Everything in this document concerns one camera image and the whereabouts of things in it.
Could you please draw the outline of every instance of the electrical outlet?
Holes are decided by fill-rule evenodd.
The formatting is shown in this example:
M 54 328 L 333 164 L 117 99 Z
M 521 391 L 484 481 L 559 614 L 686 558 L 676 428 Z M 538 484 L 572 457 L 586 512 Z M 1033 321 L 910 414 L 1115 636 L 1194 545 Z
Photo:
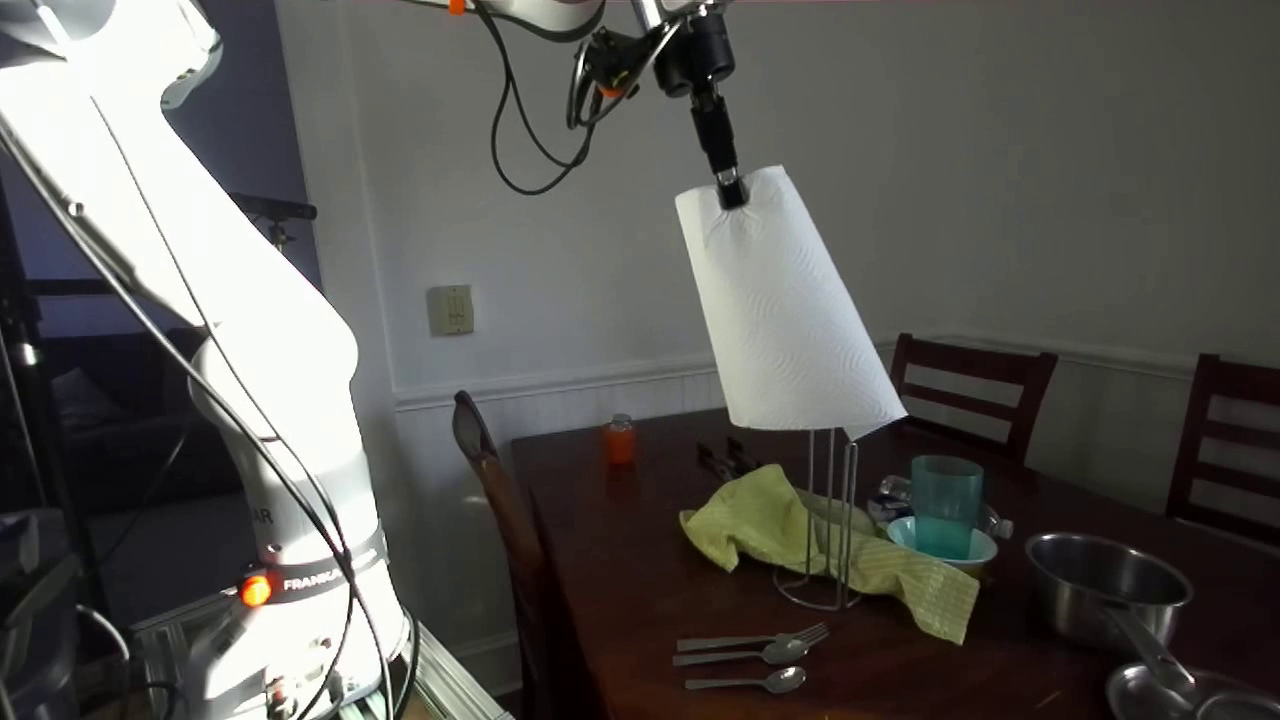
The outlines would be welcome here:
M 470 284 L 429 287 L 431 337 L 474 337 Z

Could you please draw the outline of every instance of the dining table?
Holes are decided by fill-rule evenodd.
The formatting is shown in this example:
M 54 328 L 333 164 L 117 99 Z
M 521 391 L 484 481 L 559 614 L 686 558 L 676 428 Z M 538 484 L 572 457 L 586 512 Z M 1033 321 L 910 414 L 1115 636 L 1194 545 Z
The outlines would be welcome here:
M 598 428 L 511 439 L 511 476 L 531 507 L 552 582 L 586 667 L 585 696 L 606 720 L 853 720 L 853 715 L 1110 715 L 1106 680 L 1135 656 L 1063 639 L 1042 622 L 1036 570 L 1024 555 L 1036 532 L 1087 532 L 1158 555 L 1192 579 L 1169 649 L 1235 683 L 1280 691 L 1280 555 L 1230 537 L 1162 519 L 1084 484 L 961 439 L 889 423 L 857 439 L 857 499 L 885 476 L 909 476 L 910 457 L 952 450 L 985 467 L 988 503 L 1012 519 L 964 643 L 920 633 L 894 597 L 848 597 L 839 606 L 789 599 L 795 575 L 744 558 L 725 570 L 681 529 L 681 512 L 713 499 L 733 473 L 702 462 L 741 450 L 746 467 L 778 462 L 804 484 L 811 430 L 737 428 L 725 409 L 637 419 L 637 458 L 606 462 Z M 799 665 L 795 691 L 686 691 L 693 676 L 765 676 L 767 665 L 671 667 L 676 639 L 767 636 L 827 622 Z

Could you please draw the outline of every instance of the plastic cup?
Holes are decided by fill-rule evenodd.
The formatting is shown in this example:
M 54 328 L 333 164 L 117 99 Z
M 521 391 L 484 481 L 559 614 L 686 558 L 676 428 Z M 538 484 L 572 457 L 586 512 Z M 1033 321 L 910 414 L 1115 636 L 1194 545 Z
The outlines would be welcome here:
M 985 507 L 985 467 L 964 457 L 910 458 L 915 553 L 964 558 Z
M 630 467 L 637 462 L 637 423 L 630 414 L 610 414 L 605 423 L 605 462 Z

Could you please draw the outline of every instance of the yellow cloth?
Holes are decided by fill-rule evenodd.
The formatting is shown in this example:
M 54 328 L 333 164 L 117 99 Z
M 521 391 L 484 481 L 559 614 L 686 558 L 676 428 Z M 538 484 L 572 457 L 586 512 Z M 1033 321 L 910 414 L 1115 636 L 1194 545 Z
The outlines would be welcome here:
M 909 604 L 920 633 L 964 643 L 969 614 L 975 604 L 978 582 L 923 553 L 909 553 L 892 541 L 878 541 L 870 519 L 858 507 L 839 499 L 818 499 L 815 512 L 804 503 L 804 490 L 783 476 L 778 462 L 765 462 L 741 481 L 716 486 L 716 494 L 694 507 L 681 512 L 681 529 L 713 564 L 733 570 L 741 553 L 804 575 L 836 575 L 832 553 L 815 548 L 811 568 L 806 555 L 806 522 L 832 522 L 832 512 L 853 514 L 853 555 L 848 555 L 848 588 L 858 597 L 894 597 Z

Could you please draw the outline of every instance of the white paper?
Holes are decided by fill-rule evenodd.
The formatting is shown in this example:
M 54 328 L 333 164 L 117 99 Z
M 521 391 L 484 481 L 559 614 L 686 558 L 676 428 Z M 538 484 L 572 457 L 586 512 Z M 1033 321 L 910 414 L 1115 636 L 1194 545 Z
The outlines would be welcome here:
M 783 166 L 746 174 L 746 206 L 716 189 L 676 197 L 713 333 L 726 419 L 741 428 L 843 428 L 905 414 L 885 361 Z

